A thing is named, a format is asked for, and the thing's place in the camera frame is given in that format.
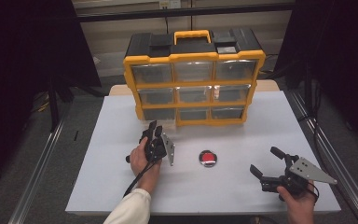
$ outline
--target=white tabletop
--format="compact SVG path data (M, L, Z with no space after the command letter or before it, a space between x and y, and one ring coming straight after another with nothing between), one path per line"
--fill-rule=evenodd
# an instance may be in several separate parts
M147 127L135 115L133 96L107 96L66 212L107 215L134 179L125 157L137 146ZM277 193L263 192L250 172L255 165L265 176L284 174L284 161L269 152L278 147L319 166L282 91L255 92L248 119L241 125L163 125L175 143L174 166L163 159L153 194L152 215L250 215L285 212ZM217 155L205 168L202 150ZM340 207L330 186L315 183L320 198L316 213Z

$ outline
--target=white sleeve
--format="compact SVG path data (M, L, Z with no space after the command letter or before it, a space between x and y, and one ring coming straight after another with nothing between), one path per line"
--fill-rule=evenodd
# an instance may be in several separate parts
M121 200L103 224L147 224L150 219L150 194L134 189Z

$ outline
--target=storage organizer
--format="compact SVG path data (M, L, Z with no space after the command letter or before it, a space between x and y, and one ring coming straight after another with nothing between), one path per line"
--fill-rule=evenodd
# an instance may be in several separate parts
M248 28L136 34L124 76L138 119L236 124L246 121L265 58Z

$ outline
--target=person's right hand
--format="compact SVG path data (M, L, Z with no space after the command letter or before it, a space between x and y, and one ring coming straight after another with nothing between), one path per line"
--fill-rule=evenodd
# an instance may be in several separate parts
M308 189L313 192L313 181L308 184ZM277 191L287 203L287 219L290 224L313 224L313 207L315 197L306 192L299 198L294 198L286 188L279 186Z
M147 165L147 159L145 155L145 144L147 137L142 139L141 143L135 148L130 154L131 169L135 175L138 175ZM158 182L159 168L161 160L157 161L156 164L146 171L142 178L138 181L137 189L144 189L151 194Z

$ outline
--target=white wall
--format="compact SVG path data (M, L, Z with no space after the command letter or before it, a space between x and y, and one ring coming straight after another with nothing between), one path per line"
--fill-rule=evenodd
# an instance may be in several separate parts
M190 0L182 0L182 7L191 7ZM193 7L228 7L251 4L272 4L293 2L288 0L193 0ZM80 14L118 13L139 10L159 9L156 0L73 0L76 12ZM168 18L169 32L190 30L228 30L236 27L250 27L267 54L278 54L282 45L291 11L255 12L224 15L173 17ZM99 58L97 64L100 76L122 74L122 59L132 34L165 34L166 23L163 18L97 21L81 24L91 53Z

